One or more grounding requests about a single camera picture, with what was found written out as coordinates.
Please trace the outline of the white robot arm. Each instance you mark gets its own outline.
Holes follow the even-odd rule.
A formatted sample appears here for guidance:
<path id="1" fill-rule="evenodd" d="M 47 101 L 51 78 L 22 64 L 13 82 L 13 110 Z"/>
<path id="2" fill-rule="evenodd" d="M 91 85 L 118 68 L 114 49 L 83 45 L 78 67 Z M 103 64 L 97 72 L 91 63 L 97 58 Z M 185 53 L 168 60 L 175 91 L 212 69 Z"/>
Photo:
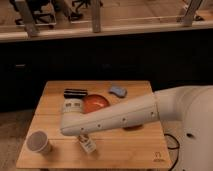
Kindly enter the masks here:
<path id="1" fill-rule="evenodd" d="M 213 85 L 158 90 L 90 114 L 76 113 L 70 101 L 61 117 L 60 132 L 78 136 L 155 121 L 182 123 L 182 171 L 213 171 Z"/>

